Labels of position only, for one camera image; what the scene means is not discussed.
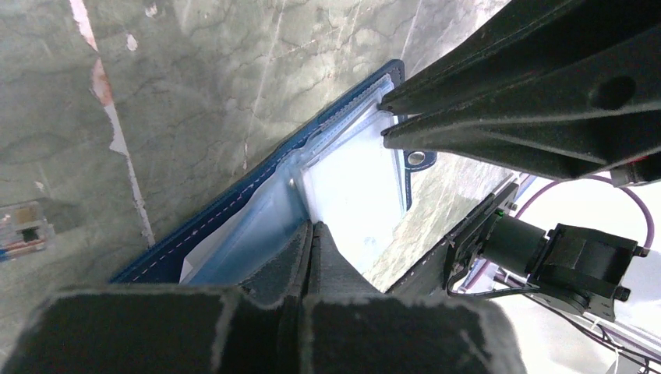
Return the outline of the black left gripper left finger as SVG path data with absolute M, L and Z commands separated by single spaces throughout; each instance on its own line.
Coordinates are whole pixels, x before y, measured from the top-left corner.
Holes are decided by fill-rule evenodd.
M 297 373 L 313 225 L 237 286 L 65 288 L 29 318 L 4 373 Z

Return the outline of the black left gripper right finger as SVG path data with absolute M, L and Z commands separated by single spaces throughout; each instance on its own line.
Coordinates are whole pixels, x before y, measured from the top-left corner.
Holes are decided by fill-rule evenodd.
M 304 373 L 523 373 L 510 320 L 496 304 L 380 293 L 317 223 L 302 302 Z

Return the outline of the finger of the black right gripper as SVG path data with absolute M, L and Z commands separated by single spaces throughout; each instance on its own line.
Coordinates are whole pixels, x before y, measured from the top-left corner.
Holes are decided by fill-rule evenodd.
M 581 61 L 659 22 L 658 1 L 511 1 L 382 106 L 398 115 L 445 108 Z
M 454 153 L 557 180 L 650 161 L 660 151 L 660 28 L 383 137 L 389 148 Z

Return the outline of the blue leather card holder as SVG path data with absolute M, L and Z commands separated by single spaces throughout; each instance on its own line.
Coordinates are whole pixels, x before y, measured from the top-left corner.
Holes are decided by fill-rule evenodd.
M 400 118 L 380 109 L 405 79 L 393 59 L 278 145 L 204 210 L 113 277 L 116 284 L 235 285 L 323 222 L 340 257 L 362 272 L 392 243 L 412 206 L 411 176 L 436 162 L 383 145 Z

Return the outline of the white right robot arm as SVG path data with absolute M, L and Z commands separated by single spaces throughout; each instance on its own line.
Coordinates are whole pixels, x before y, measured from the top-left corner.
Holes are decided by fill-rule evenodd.
M 660 4 L 512 1 L 465 42 L 388 93 L 405 121 L 390 149 L 457 154 L 564 182 L 609 172 L 616 188 L 660 180 Z M 509 215 L 515 183 L 490 193 L 390 293 L 454 292 L 482 257 L 575 315 L 614 321 L 631 261 L 648 250 L 602 231 L 545 231 Z

